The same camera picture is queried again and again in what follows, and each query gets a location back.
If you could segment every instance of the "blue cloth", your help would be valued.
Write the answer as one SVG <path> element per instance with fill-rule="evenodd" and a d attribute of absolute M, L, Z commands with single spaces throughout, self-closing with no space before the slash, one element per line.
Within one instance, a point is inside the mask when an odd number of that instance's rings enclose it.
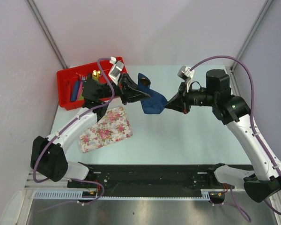
<path fill-rule="evenodd" d="M 141 82 L 141 79 L 145 78 L 148 85 L 144 85 Z M 143 91 L 151 96 L 151 98 L 141 100 L 141 107 L 145 114 L 161 114 L 164 110 L 165 105 L 168 103 L 167 99 L 158 92 L 150 89 L 151 81 L 144 75 L 139 73 L 138 77 L 138 89 Z"/>

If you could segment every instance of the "floral fabric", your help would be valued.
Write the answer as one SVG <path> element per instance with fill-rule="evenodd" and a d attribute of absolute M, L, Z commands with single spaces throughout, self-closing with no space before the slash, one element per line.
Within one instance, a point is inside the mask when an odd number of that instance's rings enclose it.
<path fill-rule="evenodd" d="M 130 123 L 123 107 L 110 109 L 98 123 L 79 137 L 82 152 L 98 149 L 132 136 Z"/>

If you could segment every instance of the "metal base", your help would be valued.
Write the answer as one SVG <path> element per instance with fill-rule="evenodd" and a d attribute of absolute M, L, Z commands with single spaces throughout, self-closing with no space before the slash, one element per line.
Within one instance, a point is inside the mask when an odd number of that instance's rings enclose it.
<path fill-rule="evenodd" d="M 235 192 L 241 207 L 255 225 L 276 225 L 274 214 L 264 203 L 253 202 L 244 192 Z M 102 200 L 88 206 L 70 203 L 37 212 L 66 200 L 35 199 L 27 225 L 223 225 L 246 224 L 231 206 L 212 207 L 206 201 Z M 232 202 L 230 193 L 226 202 Z"/>

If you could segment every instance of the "white wall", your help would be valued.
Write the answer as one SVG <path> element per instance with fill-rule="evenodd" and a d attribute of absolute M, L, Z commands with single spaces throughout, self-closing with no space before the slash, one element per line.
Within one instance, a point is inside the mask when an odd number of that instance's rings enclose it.
<path fill-rule="evenodd" d="M 255 85 L 255 118 L 263 136 L 281 160 L 281 1 L 275 1 L 242 61 Z M 249 103 L 250 84 L 237 66 L 236 80 Z"/>
<path fill-rule="evenodd" d="M 122 56 L 127 65 L 191 65 L 217 54 L 236 56 L 264 2 L 36 0 L 70 66 L 110 55 Z"/>
<path fill-rule="evenodd" d="M 60 69 L 25 1 L 0 1 L 0 215 L 24 188 L 32 141 L 49 132 Z"/>

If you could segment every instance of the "red plastic bin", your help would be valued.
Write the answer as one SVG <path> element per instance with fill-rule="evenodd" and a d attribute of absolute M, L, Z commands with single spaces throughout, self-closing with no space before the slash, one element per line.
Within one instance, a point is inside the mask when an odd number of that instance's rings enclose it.
<path fill-rule="evenodd" d="M 117 60 L 120 60 L 124 63 L 121 57 L 117 57 Z M 112 64 L 108 60 L 103 60 L 100 64 L 105 74 L 108 75 Z M 89 73 L 93 73 L 94 70 L 99 70 L 97 62 L 69 69 L 63 69 L 57 72 L 57 86 L 60 107 L 63 107 L 66 110 L 77 109 L 82 107 L 84 100 L 70 102 L 70 96 L 73 91 L 74 83 L 78 80 L 79 75 L 86 77 Z M 122 73 L 127 73 L 125 67 L 123 68 Z M 103 76 L 99 77 L 99 81 L 101 83 L 106 83 L 105 78 Z"/>

